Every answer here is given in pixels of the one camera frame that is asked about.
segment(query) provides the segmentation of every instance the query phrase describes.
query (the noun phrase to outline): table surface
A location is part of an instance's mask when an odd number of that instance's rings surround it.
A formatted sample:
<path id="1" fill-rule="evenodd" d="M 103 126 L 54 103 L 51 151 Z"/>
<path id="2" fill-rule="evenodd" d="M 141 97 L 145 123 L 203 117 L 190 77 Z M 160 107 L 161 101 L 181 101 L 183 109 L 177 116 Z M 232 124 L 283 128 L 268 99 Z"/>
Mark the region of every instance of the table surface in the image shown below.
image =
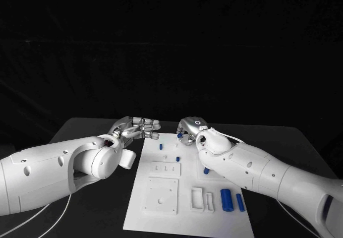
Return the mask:
<path id="1" fill-rule="evenodd" d="M 116 119 L 72 118 L 66 121 L 50 143 L 105 134 Z M 161 121 L 157 132 L 175 133 L 178 122 Z M 286 164 L 335 179 L 335 175 L 298 129 L 282 126 L 209 124 L 221 133 L 237 137 L 265 150 Z M 53 229 L 43 236 L 56 237 L 188 237 L 122 230 L 126 207 L 144 140 L 135 140 L 128 149 L 136 154 L 131 170 L 121 167 L 108 179 L 85 186 L 72 194 L 69 207 Z M 312 234 L 294 221 L 275 199 L 242 189 L 252 230 L 256 238 L 302 237 Z M 67 197 L 53 202 L 37 217 L 4 237 L 38 237 L 56 222 Z M 41 208 L 0 217 L 0 234 L 24 222 Z"/>

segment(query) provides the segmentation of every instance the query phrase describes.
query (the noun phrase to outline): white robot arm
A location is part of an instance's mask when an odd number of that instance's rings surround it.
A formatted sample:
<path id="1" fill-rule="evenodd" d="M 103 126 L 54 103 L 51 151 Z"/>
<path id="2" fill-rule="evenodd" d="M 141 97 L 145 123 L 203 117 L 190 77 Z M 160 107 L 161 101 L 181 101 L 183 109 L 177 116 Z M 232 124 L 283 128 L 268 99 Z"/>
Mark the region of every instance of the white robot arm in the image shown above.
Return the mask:
<path id="1" fill-rule="evenodd" d="M 256 147 L 209 128 L 197 117 L 181 119 L 177 137 L 184 145 L 196 144 L 203 166 L 234 185 L 260 193 L 305 218 L 324 238 L 343 237 L 343 180 L 328 179 L 289 166 Z M 227 137 L 239 141 L 233 144 Z M 331 224 L 325 224 L 324 205 L 332 198 Z"/>
<path id="2" fill-rule="evenodd" d="M 0 160 L 0 216 L 36 209 L 131 169 L 132 139 L 158 139 L 158 120 L 123 117 L 108 134 L 41 145 Z"/>

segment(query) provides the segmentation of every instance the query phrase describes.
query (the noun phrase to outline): robotic hand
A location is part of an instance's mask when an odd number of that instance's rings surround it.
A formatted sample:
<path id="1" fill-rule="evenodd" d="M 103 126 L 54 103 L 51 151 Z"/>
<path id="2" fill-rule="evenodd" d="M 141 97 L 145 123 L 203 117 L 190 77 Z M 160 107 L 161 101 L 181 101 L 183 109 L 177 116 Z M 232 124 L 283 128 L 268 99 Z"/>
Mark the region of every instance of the robotic hand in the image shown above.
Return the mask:
<path id="1" fill-rule="evenodd" d="M 275 198 L 289 206 L 311 223 L 321 237 L 343 237 L 343 180 L 324 178 L 289 166 L 265 151 L 209 128 L 201 118 L 180 120 L 177 137 L 184 145 L 194 143 L 200 162 L 207 169 L 240 188 Z"/>
<path id="2" fill-rule="evenodd" d="M 158 139 L 160 121 L 123 117 L 108 134 L 41 145 L 0 160 L 0 216 L 36 209 L 131 169 L 132 139 Z"/>

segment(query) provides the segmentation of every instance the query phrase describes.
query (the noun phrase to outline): blue cylinder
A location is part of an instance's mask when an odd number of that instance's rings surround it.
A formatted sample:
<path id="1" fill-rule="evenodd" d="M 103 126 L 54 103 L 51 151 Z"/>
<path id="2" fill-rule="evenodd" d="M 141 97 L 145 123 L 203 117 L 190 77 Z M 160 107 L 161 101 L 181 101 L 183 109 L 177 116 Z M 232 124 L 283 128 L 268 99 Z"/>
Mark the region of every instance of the blue cylinder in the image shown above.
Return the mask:
<path id="1" fill-rule="evenodd" d="M 209 169 L 206 167 L 204 167 L 203 173 L 209 174 Z"/>
<path id="2" fill-rule="evenodd" d="M 245 211 L 245 206 L 243 206 L 242 196 L 240 196 L 239 193 L 236 194 L 236 198 L 237 198 L 239 211 L 243 212 Z"/>
<path id="3" fill-rule="evenodd" d="M 232 198 L 230 198 L 230 191 L 229 191 L 229 189 L 221 189 L 220 190 L 220 195 L 221 195 L 223 211 L 232 212 L 233 211 L 233 204 L 232 204 Z"/>

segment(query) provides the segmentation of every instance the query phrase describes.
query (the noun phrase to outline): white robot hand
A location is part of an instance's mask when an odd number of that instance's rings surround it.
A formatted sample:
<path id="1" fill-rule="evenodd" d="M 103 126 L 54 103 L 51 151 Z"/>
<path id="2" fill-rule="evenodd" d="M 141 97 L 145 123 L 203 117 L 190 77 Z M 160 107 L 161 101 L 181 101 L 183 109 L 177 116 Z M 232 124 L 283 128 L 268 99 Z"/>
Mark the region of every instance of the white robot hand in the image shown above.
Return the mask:
<path id="1" fill-rule="evenodd" d="M 123 117 L 108 134 L 41 145 L 0 160 L 0 216 L 36 209 L 131 168 L 135 138 L 157 139 L 160 122 Z"/>
<path id="2" fill-rule="evenodd" d="M 181 119 L 177 137 L 184 145 L 194 143 L 207 169 L 240 188 L 288 205 L 321 237 L 343 237 L 343 180 L 324 178 L 289 166 L 265 151 L 210 128 L 201 118 Z"/>

